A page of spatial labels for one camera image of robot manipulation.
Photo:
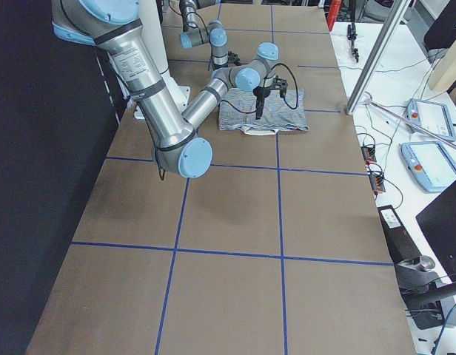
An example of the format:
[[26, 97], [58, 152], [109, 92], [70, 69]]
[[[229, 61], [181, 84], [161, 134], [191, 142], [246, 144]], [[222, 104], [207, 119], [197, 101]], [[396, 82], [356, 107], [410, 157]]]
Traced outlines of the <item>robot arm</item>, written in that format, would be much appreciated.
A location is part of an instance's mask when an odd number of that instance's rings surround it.
[[238, 55], [228, 50], [227, 32], [223, 24], [219, 20], [212, 20], [207, 24], [197, 13], [200, 9], [219, 3], [220, 1], [179, 1], [183, 24], [183, 32], [179, 36], [181, 46], [190, 49], [209, 44], [210, 61], [214, 70], [241, 65]]
[[193, 100], [168, 70], [161, 34], [161, 17], [155, 1], [54, 1], [53, 31], [65, 41], [106, 52], [115, 73], [141, 110], [152, 138], [152, 157], [161, 175], [174, 172], [185, 178], [202, 176], [212, 162], [212, 147], [197, 131], [232, 88], [251, 92], [255, 114], [261, 117], [271, 91], [285, 93], [280, 79], [278, 47], [264, 42], [245, 65], [227, 48], [220, 21], [204, 23], [198, 11], [208, 1], [181, 1], [181, 46], [208, 44], [212, 76]]

